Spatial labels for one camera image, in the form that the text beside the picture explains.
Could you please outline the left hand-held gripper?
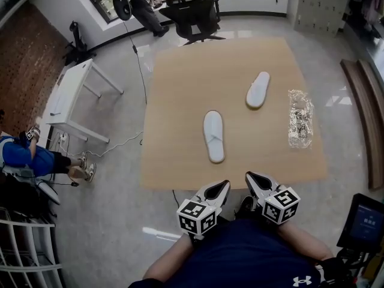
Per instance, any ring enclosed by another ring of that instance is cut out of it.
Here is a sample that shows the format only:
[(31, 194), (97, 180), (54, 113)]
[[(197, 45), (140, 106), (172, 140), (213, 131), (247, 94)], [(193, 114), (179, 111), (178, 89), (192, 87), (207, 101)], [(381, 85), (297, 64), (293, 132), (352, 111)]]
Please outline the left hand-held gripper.
[(191, 199), (185, 199), (176, 215), (182, 232), (194, 241), (201, 241), (218, 224), (218, 216), (230, 191), (229, 180), (203, 186)]

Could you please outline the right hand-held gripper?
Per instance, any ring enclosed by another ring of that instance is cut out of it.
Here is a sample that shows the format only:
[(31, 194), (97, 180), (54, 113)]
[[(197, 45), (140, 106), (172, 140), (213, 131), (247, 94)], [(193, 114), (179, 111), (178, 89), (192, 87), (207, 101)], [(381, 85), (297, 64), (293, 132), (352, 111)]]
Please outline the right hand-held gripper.
[(245, 181), (253, 197), (261, 197), (262, 190), (272, 191), (258, 200), (266, 219), (281, 225), (295, 216), (301, 198), (292, 187), (280, 185), (273, 177), (252, 171), (245, 174)]

